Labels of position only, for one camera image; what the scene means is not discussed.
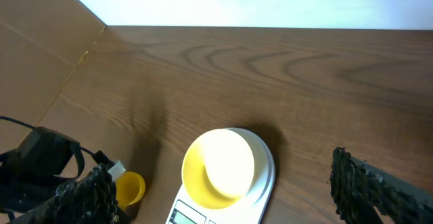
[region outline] wooden table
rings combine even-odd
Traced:
[[[40,125],[144,176],[136,223],[165,222],[187,148],[223,127],[271,148],[263,223],[342,223],[338,145],[433,192],[433,32],[108,27]]]

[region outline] wire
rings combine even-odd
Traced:
[[[80,146],[80,149],[81,149],[82,151],[88,153],[88,154],[91,155],[92,157],[95,156],[95,153],[91,152],[90,150],[88,150],[88,149],[86,149],[86,148],[84,148],[84,147],[81,147],[81,146]]]
[[[7,117],[7,116],[0,116],[0,119],[8,120],[8,121],[14,122],[14,123],[18,123],[19,125],[22,125],[24,127],[28,127],[29,129],[35,129],[35,127],[32,126],[32,125],[30,125],[30,124],[27,124],[25,122],[22,122],[20,120],[16,120],[16,119],[13,119],[13,118],[10,118],[10,117]]]

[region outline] scale platform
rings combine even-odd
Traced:
[[[260,169],[254,175],[250,191],[232,206],[215,210],[196,204],[182,185],[166,224],[259,224],[261,222],[275,182],[275,163],[271,151],[254,133],[245,129],[228,129],[250,139],[248,143],[254,154],[254,167]]]

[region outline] yellow cup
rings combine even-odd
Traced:
[[[140,201],[144,191],[144,179],[137,173],[125,172],[116,180],[116,199],[122,210]]]
[[[229,129],[198,137],[182,164],[182,181],[191,199],[209,209],[231,206],[245,196],[254,176],[248,142]]]

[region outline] white wall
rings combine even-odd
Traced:
[[[80,0],[108,25],[433,29],[433,0]]]

